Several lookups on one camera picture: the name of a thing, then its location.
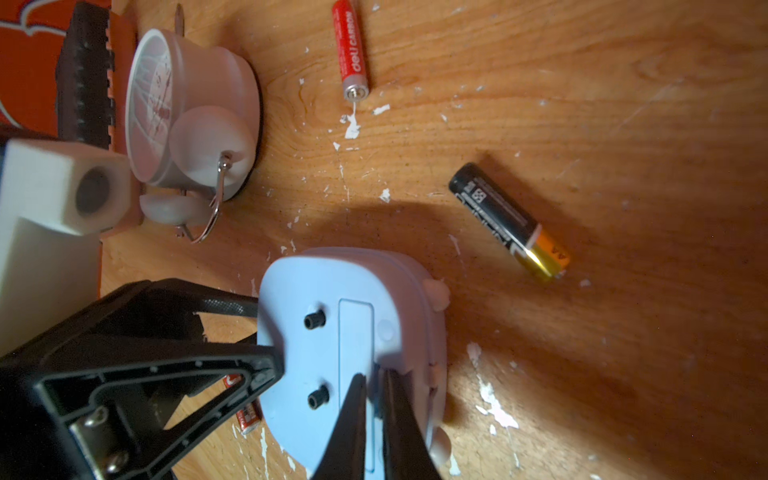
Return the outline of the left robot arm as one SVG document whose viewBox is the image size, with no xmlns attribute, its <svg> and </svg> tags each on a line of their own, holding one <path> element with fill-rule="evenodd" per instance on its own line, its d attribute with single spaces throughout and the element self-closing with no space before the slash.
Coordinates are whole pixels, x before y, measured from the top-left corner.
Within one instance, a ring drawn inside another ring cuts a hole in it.
<svg viewBox="0 0 768 480">
<path fill-rule="evenodd" d="M 1 129 L 1 475 L 167 479 L 276 384 L 277 351 L 209 342 L 201 315 L 258 302 L 179 279 L 99 292 L 104 232 L 134 205 L 127 159 Z"/>
</svg>

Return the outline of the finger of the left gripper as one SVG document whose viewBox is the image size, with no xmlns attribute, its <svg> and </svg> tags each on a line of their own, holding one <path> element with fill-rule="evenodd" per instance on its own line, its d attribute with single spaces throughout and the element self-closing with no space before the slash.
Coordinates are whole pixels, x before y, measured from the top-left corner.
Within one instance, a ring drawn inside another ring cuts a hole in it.
<svg viewBox="0 0 768 480">
<path fill-rule="evenodd" d="M 201 343 L 202 313 L 256 319 L 258 300 L 181 279 L 143 280 L 109 295 L 107 334 L 150 342 Z"/>
<path fill-rule="evenodd" d="M 38 339 L 1 361 L 1 475 L 167 478 L 283 372 L 274 348 L 250 343 Z"/>
</svg>

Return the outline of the light blue square alarm clock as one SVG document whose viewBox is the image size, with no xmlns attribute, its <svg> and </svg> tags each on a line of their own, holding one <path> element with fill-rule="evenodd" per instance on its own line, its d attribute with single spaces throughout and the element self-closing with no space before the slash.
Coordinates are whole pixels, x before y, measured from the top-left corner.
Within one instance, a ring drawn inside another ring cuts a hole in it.
<svg viewBox="0 0 768 480">
<path fill-rule="evenodd" d="M 447 285 L 396 252 L 324 247 L 284 257 L 258 294 L 257 341 L 281 356 L 282 378 L 260 397 L 278 444 L 314 472 L 356 375 L 375 395 L 377 374 L 404 380 L 427 451 L 446 462 Z"/>
</svg>

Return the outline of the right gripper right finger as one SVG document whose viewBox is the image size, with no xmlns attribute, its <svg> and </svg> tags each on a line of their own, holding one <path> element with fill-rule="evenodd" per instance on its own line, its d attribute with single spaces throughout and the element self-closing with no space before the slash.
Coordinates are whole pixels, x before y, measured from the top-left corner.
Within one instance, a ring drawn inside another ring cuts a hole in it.
<svg viewBox="0 0 768 480">
<path fill-rule="evenodd" d="M 440 480 L 396 370 L 386 369 L 382 373 L 381 416 L 385 478 Z"/>
</svg>

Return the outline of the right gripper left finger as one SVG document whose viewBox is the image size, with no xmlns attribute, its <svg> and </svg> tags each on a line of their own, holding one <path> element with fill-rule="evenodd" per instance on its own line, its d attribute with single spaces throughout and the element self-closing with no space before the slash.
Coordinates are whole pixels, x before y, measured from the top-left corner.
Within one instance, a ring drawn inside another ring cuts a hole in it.
<svg viewBox="0 0 768 480">
<path fill-rule="evenodd" d="M 366 463 L 367 384 L 356 374 L 339 412 L 325 453 L 312 479 L 361 480 Z"/>
</svg>

